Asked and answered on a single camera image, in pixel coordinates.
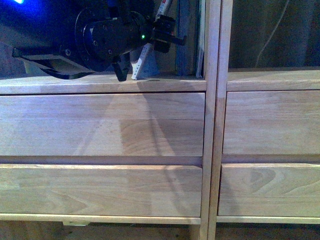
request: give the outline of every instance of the black robotic device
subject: black robotic device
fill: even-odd
[[[125,81],[131,51],[155,43],[156,51],[167,53],[171,43],[186,41],[173,36],[173,18],[162,15],[155,21],[153,0],[19,1],[0,0],[0,42],[14,47],[13,57],[60,79],[112,65],[118,80]]]

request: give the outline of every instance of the black plastic part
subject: black plastic part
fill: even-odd
[[[85,76],[88,76],[90,74],[92,74],[92,72],[80,72],[77,74],[73,74],[73,75],[64,75],[64,74],[60,74],[58,72],[55,72],[54,70],[51,69],[42,69],[40,68],[44,73],[55,77],[57,79],[64,79],[64,80],[73,80],[73,79],[80,79],[83,78]]]
[[[126,25],[133,21],[129,0],[118,0],[118,11],[120,18],[122,18],[123,24]]]
[[[91,40],[90,46],[86,45],[84,40],[85,31],[90,30],[91,24],[95,24],[97,21],[103,21],[105,19],[110,19],[109,14],[92,8],[85,8],[79,13],[75,24],[74,36],[77,53],[81,57],[83,65],[94,72],[105,71],[110,66],[111,61],[96,58],[92,54],[92,50],[94,49],[93,40]]]
[[[121,69],[119,62],[121,61],[119,56],[114,58],[114,62],[112,63],[113,70],[115,72],[116,77],[118,78],[119,82],[124,82],[127,80],[128,72],[131,66],[130,63],[130,53],[126,53],[123,55],[124,57],[124,68]]]
[[[114,57],[145,45],[151,38],[152,25],[137,12],[131,12],[131,17],[133,21],[127,24],[120,17],[89,23],[83,39],[90,58],[111,63]]]
[[[169,16],[160,15],[154,22],[154,30],[152,40],[154,41],[154,50],[162,53],[169,52],[171,43],[184,46],[187,41],[187,36],[179,38],[173,36],[176,21]]]

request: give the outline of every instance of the cable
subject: cable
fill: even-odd
[[[80,72],[74,75],[63,75],[60,73],[57,73],[56,71],[53,71],[51,69],[42,69],[40,68],[43,72],[45,72],[46,74],[49,74],[52,77],[55,77],[57,79],[64,79],[64,80],[74,80],[74,79],[79,79],[79,78],[83,78],[85,76],[88,76],[90,74],[92,74],[92,72]]]
[[[258,64],[259,64],[259,61],[260,61],[260,57],[262,55],[262,53],[264,52],[264,50],[266,49],[266,47],[268,46],[268,44],[270,43],[270,40],[272,39],[272,37],[274,36],[277,28],[279,27],[279,24],[281,23],[282,19],[284,18],[284,15],[286,13],[286,10],[288,8],[288,4],[289,4],[290,0],[286,0],[286,3],[284,5],[284,8],[282,10],[282,13],[281,13],[281,16],[278,20],[278,22],[276,23],[274,29],[272,30],[272,33],[270,35],[270,37],[268,38],[268,40],[265,42],[264,46],[262,47],[261,51],[259,52],[258,56],[256,57],[256,61],[255,61],[255,65],[254,67],[257,68],[258,67]]]

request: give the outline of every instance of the wooden floor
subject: wooden floor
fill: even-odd
[[[185,226],[0,221],[0,240],[188,240]],[[216,240],[320,240],[319,225],[219,224]]]

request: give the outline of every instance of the wooden cabinet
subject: wooden cabinet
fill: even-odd
[[[320,70],[229,72],[232,8],[222,0],[208,239],[217,222],[320,224]]]
[[[187,224],[207,240],[214,83],[111,78],[0,80],[0,220]]]

